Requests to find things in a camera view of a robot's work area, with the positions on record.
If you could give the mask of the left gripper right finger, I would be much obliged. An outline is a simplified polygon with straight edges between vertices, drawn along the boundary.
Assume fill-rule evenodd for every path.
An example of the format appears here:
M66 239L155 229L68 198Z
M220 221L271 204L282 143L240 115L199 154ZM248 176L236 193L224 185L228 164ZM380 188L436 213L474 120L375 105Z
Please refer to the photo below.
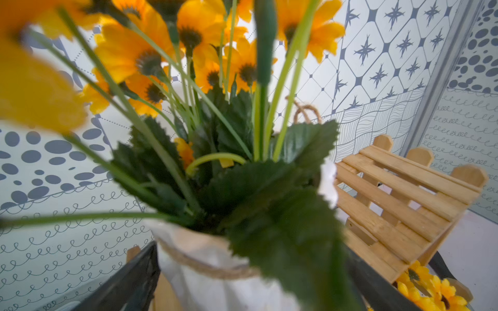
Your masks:
M348 274L374 310L420 310L350 248L346 250Z

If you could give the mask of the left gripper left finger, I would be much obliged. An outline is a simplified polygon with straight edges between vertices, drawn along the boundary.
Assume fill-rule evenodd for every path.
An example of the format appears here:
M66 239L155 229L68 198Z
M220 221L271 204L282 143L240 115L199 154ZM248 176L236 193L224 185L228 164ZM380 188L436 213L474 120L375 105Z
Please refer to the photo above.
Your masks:
M152 241L74 309L149 310L160 274L158 246Z

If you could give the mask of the sunflower pot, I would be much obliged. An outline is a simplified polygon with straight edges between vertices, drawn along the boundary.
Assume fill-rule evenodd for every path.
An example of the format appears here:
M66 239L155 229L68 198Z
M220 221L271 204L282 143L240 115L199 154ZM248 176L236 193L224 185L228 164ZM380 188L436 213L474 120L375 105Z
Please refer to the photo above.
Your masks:
M420 310L470 310L474 300L471 290L450 272L439 252L423 265L416 261L397 278L394 268L380 260L373 266L375 272L387 276L392 286Z
M345 35L341 1L2 1L1 118L60 134L153 217L228 243L236 275L361 310L325 193L335 121L274 118Z

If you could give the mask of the wooden two-tier shelf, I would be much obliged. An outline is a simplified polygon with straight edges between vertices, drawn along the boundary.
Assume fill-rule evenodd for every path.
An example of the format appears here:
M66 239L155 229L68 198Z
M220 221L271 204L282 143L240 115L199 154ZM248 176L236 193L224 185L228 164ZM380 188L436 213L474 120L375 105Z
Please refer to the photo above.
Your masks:
M363 303L346 265L351 238L336 210L411 264L475 198L434 173L409 185L409 168L376 162L375 171L389 186L429 210L423 215L327 161L337 136L331 123L298 124L288 129L278 160L245 158L225 168L222 154L241 155L232 136L195 133L190 151L214 159L188 173L177 146L159 131L156 138L185 178L187 194L141 133L133 132L131 145L114 152L114 164L145 189L129 192L167 216L154 224L163 250L224 272L210 277L195 266L168 269L184 308L359 310Z

